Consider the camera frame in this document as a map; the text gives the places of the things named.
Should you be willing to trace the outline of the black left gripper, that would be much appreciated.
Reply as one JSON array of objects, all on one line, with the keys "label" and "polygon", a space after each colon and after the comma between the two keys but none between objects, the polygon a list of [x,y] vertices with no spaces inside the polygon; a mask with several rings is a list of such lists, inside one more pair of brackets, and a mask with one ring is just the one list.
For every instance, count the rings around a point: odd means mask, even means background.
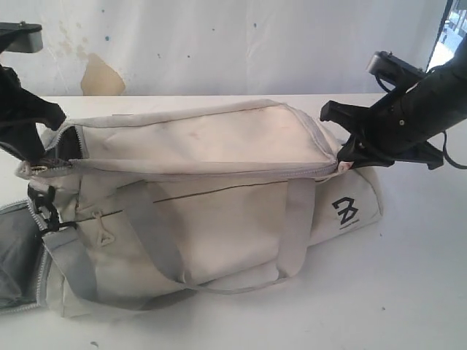
[{"label": "black left gripper", "polygon": [[57,103],[23,90],[11,67],[1,66],[1,149],[18,160],[35,163],[45,155],[36,129],[41,123],[57,131],[66,115]]}]

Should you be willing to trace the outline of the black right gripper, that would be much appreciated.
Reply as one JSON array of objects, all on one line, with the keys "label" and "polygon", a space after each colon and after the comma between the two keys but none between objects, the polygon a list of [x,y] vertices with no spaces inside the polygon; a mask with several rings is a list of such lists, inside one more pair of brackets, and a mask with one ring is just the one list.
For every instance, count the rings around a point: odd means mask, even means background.
[{"label": "black right gripper", "polygon": [[402,99],[407,88],[398,87],[370,107],[327,102],[320,120],[333,122],[350,133],[337,153],[339,162],[351,168],[390,167],[396,162],[421,163],[434,170],[444,164],[441,150],[428,142],[429,136],[409,123]]}]

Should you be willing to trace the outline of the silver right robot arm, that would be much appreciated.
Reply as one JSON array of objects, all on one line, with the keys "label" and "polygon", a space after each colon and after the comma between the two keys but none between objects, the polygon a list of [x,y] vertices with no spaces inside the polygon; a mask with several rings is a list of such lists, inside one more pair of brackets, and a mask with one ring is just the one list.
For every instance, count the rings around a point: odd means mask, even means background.
[{"label": "silver right robot arm", "polygon": [[380,86],[393,89],[370,107],[329,101],[320,111],[322,121],[350,134],[338,161],[352,168],[422,163],[430,170],[450,162],[446,150],[428,140],[466,119],[466,51],[429,72],[379,51],[367,70]]}]

